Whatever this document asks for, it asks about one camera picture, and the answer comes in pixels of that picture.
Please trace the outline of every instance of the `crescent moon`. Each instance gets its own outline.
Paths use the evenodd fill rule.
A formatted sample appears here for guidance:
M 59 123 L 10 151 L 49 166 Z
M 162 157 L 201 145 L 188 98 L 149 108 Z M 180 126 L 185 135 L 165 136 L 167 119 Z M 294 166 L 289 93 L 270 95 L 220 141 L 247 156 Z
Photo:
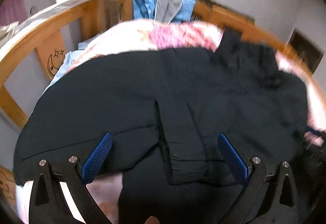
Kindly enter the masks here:
M 53 70 L 59 70 L 58 68 L 56 68 L 54 65 L 53 65 L 53 62 L 52 62 L 52 54 L 48 57 L 48 73 L 50 74 L 51 77 L 54 78 L 56 72 L 52 72 Z

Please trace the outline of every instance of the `bed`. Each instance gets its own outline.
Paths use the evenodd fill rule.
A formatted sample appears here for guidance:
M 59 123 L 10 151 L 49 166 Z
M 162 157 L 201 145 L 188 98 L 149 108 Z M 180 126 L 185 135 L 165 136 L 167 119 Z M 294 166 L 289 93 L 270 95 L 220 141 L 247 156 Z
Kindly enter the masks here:
M 37 17 L 26 23 L 25 27 L 0 49 L 0 107 L 20 128 L 24 127 L 29 117 L 6 90 L 4 83 L 32 50 L 36 50 L 40 65 L 51 81 L 56 76 L 67 53 L 60 32 L 62 27 L 80 19 L 83 40 L 88 40 L 118 23 L 121 24 L 133 19 L 132 0 L 75 0 L 64 8 L 60 8 L 60 6 L 50 7 L 45 12 L 48 13 L 48 16 L 43 17 L 42 13 L 38 13 Z M 273 47 L 277 51 L 275 57 L 279 69 L 299 76 L 307 86 L 310 107 L 308 122 L 312 123 L 317 130 L 326 129 L 325 94 L 312 77 L 311 71 L 290 45 L 283 43 L 246 19 L 218 6 L 209 8 L 203 3 L 196 2 L 193 14 L 200 17 L 202 21 L 217 26 L 222 31 L 225 28 L 231 28 L 240 32 L 243 41 L 264 43 Z M 70 70 L 82 62 L 74 61 Z M 119 175 L 116 176 L 112 181 L 119 185 L 119 177 Z M 6 198 L 11 205 L 16 205 L 16 185 L 12 172 L 0 167 L 0 179 L 0 188 L 4 191 Z

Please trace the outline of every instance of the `orange paper with moon drawing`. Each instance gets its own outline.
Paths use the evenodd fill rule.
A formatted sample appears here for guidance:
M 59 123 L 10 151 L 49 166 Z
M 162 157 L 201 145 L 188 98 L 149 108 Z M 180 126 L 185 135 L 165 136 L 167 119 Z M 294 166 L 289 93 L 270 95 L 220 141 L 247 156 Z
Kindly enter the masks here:
M 36 47 L 40 63 L 51 80 L 59 70 L 67 53 L 60 30 L 51 34 Z

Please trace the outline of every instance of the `bedding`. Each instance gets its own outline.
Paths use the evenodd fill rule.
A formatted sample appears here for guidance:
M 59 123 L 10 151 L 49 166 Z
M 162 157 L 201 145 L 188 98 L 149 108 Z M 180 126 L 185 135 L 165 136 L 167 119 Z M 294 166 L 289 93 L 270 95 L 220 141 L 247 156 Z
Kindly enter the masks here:
M 170 25 L 160 24 L 147 19 L 123 22 L 91 41 L 88 47 L 81 51 L 79 57 L 75 61 L 71 60 L 71 65 L 65 67 L 65 69 L 69 68 L 68 71 L 71 71 L 94 57 L 121 52 L 162 50 L 184 46 L 202 46 L 214 52 L 221 42 L 222 35 L 223 32 L 219 28 L 205 22 Z M 316 90 L 313 83 L 309 82 L 309 78 L 298 69 L 298 66 L 291 64 L 291 61 L 286 60 L 281 53 L 277 52 L 275 58 L 281 70 L 293 73 L 305 82 L 308 93 L 309 113 L 311 114 L 308 124 L 315 129 L 326 129 L 324 115 L 316 114 L 323 111 L 323 109 L 320 108 L 322 105 L 319 103 L 321 99 L 314 93 Z M 32 183 L 32 181 L 25 183 L 23 195 L 21 196 L 23 199 L 20 201 L 19 213 L 25 223 L 28 223 L 28 205 Z M 67 199 L 69 191 L 64 185 L 62 185 L 62 188 Z M 87 185 L 87 188 L 110 221 L 117 223 L 117 202 L 122 190 L 122 174 L 97 176 L 93 183 Z M 83 221 L 71 199 L 68 200 L 68 205 L 74 217 Z

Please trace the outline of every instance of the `dark picture frame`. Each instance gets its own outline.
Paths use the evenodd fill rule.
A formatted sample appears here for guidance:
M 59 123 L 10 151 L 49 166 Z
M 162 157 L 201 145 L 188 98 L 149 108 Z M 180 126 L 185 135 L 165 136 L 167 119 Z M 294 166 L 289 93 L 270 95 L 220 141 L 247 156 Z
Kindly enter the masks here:
M 301 60 L 306 63 L 312 73 L 316 71 L 324 52 L 316 47 L 298 29 L 293 31 L 289 44 L 297 51 Z

